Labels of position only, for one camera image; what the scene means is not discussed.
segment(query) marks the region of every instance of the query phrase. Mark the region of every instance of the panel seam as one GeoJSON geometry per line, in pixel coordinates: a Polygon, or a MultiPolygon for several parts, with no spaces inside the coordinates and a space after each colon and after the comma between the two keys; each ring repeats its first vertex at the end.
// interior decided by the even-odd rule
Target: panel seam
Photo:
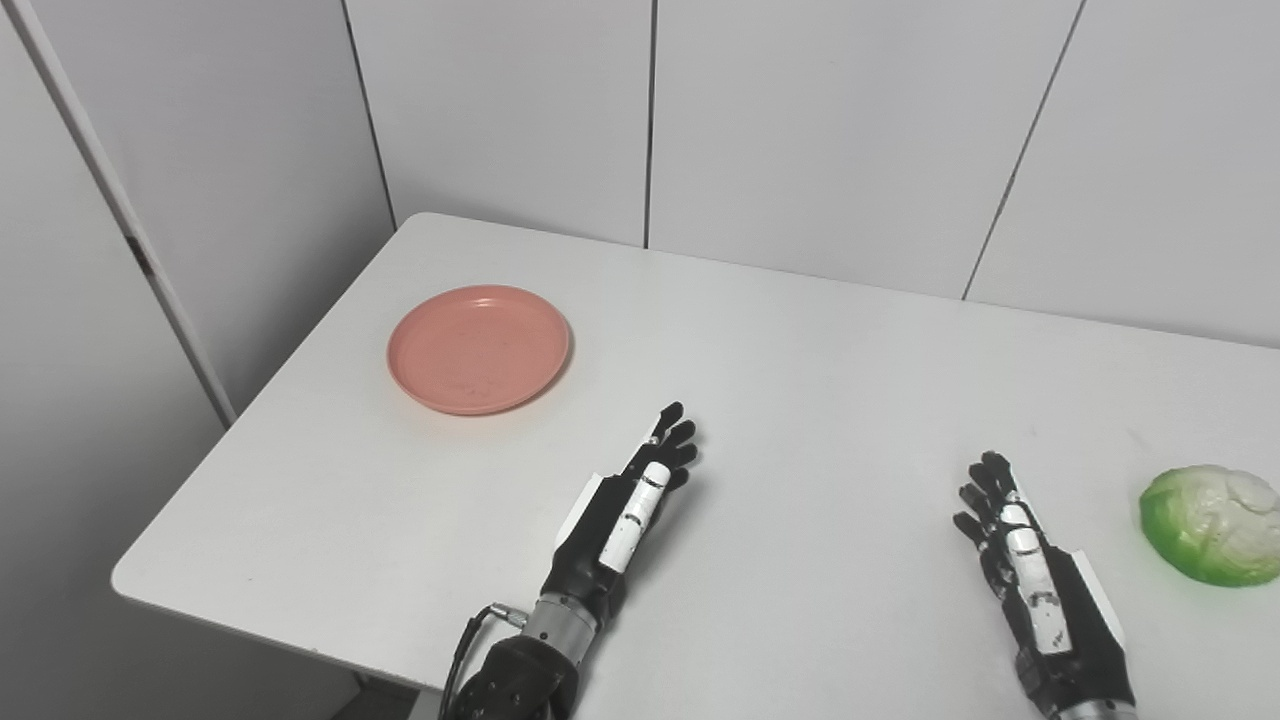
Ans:
{"type": "Polygon", "coordinates": [[[209,397],[218,420],[224,428],[230,428],[232,423],[236,421],[236,409],[230,402],[230,397],[218,379],[212,363],[210,363],[201,348],[195,332],[189,328],[189,322],[186,320],[186,315],[173,293],[173,288],[168,286],[163,272],[159,272],[161,266],[156,263],[155,252],[150,251],[150,242],[141,227],[138,227],[140,223],[136,220],[133,209],[128,204],[124,188],[110,168],[106,151],[93,135],[84,109],[79,105],[70,82],[65,77],[65,70],[58,64],[56,54],[54,54],[49,38],[40,27],[35,9],[28,0],[0,0],[0,6],[4,8],[9,22],[17,31],[23,49],[31,58],[31,64],[36,68],[36,74],[44,83],[45,91],[49,94],[72,142],[76,145],[76,150],[84,161],[93,184],[97,186],[99,195],[111,214],[111,219],[115,220],[116,229],[120,232],[120,241],[129,245],[129,240],[132,238],[136,247],[131,246],[129,251],[134,254],[136,259],[141,255],[141,259],[152,268],[152,274],[147,275],[146,272],[142,273],[143,278],[155,296],[156,304],[160,305],[160,311],[164,314],[169,329],[173,331],[183,355],[187,357],[187,364],[191,365],[196,380],[209,397]]]}
{"type": "Polygon", "coordinates": [[[964,284],[964,292],[960,295],[960,300],[969,300],[969,292],[973,290],[973,282],[978,278],[978,268],[982,265],[983,258],[987,255],[987,246],[991,245],[991,237],[996,232],[996,224],[1000,223],[1000,217],[1005,213],[1005,205],[1009,202],[1009,195],[1014,190],[1014,182],[1018,179],[1018,170],[1021,169],[1023,159],[1027,156],[1027,149],[1032,143],[1032,136],[1036,133],[1036,127],[1039,124],[1041,114],[1044,111],[1044,105],[1048,102],[1048,94],[1053,90],[1053,81],[1057,79],[1057,73],[1062,68],[1062,60],[1066,58],[1066,51],[1071,46],[1071,38],[1075,37],[1075,28],[1080,24],[1080,15],[1084,14],[1084,5],[1089,0],[1080,0],[1079,6],[1075,8],[1075,17],[1071,18],[1071,27],[1066,31],[1066,40],[1062,42],[1062,49],[1057,54],[1057,60],[1053,63],[1053,72],[1048,76],[1048,82],[1044,85],[1044,92],[1041,95],[1039,105],[1036,106],[1036,114],[1032,117],[1032,124],[1027,128],[1027,137],[1023,138],[1023,146],[1018,150],[1018,159],[1014,160],[1014,169],[1009,173],[1009,179],[1005,182],[1005,191],[1000,196],[1000,202],[996,204],[996,214],[991,218],[991,224],[987,227],[987,234],[982,238],[982,247],[978,250],[978,258],[973,261],[973,269],[969,270],[969,279],[964,284]]]}
{"type": "Polygon", "coordinates": [[[644,156],[644,249],[649,250],[650,214],[653,209],[653,100],[658,74],[658,0],[649,14],[649,126],[644,156]]]}
{"type": "Polygon", "coordinates": [[[342,19],[347,24],[347,41],[351,44],[351,59],[356,65],[356,82],[360,83],[360,100],[365,104],[365,120],[369,123],[369,137],[374,141],[374,158],[378,159],[378,177],[383,181],[383,195],[387,197],[387,213],[392,217],[392,229],[399,227],[396,208],[392,204],[392,187],[387,182],[387,165],[383,163],[383,150],[378,143],[378,127],[374,126],[374,109],[369,105],[369,88],[365,86],[365,69],[360,64],[360,50],[356,47],[356,31],[351,27],[351,10],[347,0],[342,0],[342,19]]]}

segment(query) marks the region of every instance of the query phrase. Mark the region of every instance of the pink plate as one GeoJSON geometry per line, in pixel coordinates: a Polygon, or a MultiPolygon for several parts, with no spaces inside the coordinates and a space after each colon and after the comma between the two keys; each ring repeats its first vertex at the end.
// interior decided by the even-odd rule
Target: pink plate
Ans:
{"type": "Polygon", "coordinates": [[[387,364],[422,405],[453,415],[515,407],[556,379],[568,356],[568,324],[518,287],[476,284],[442,292],[396,325],[387,364]]]}

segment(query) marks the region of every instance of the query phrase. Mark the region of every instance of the cabbage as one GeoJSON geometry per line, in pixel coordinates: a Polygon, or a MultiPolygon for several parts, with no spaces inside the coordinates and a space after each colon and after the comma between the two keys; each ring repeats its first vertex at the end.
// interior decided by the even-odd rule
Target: cabbage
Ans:
{"type": "Polygon", "coordinates": [[[1280,575],[1280,496],[1262,478],[1178,468],[1156,477],[1138,505],[1152,547],[1189,578],[1239,587],[1280,575]]]}

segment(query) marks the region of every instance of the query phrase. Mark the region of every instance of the white wall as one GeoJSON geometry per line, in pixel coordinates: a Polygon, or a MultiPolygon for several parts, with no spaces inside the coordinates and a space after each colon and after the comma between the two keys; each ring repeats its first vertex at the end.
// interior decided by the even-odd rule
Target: white wall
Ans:
{"type": "Polygon", "coordinates": [[[337,0],[29,0],[237,409],[392,233],[337,0]]]}
{"type": "Polygon", "coordinates": [[[649,246],[960,297],[1076,5],[659,3],[649,246]]]}
{"type": "Polygon", "coordinates": [[[348,0],[396,217],[640,245],[650,0],[348,0]]]}
{"type": "Polygon", "coordinates": [[[3,12],[0,97],[0,715],[329,717],[348,673],[111,592],[221,425],[3,12]]]}
{"type": "Polygon", "coordinates": [[[970,299],[1280,346],[1276,27],[1088,3],[970,299]]]}

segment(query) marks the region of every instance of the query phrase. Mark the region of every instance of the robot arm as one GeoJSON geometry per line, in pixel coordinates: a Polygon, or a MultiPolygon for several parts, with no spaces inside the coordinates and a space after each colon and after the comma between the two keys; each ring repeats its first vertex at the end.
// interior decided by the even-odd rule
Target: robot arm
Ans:
{"type": "Polygon", "coordinates": [[[960,497],[973,515],[954,521],[1018,641],[1027,697],[1050,720],[1137,720],[1120,623],[1088,559],[1048,542],[1001,455],[984,452],[969,477],[960,497]]]}
{"type": "MultiPolygon", "coordinates": [[[[698,456],[689,443],[695,427],[680,421],[673,402],[648,432],[627,466],[594,477],[573,505],[557,538],[552,569],[527,618],[493,605],[468,624],[497,614],[521,628],[495,643],[484,665],[451,698],[452,675],[440,705],[442,720],[566,720],[577,697],[577,667],[591,642],[618,614],[626,598],[626,569],[645,532],[658,520],[666,497],[689,480],[685,468],[698,456]]],[[[470,644],[467,634],[454,666],[470,644]]]]}

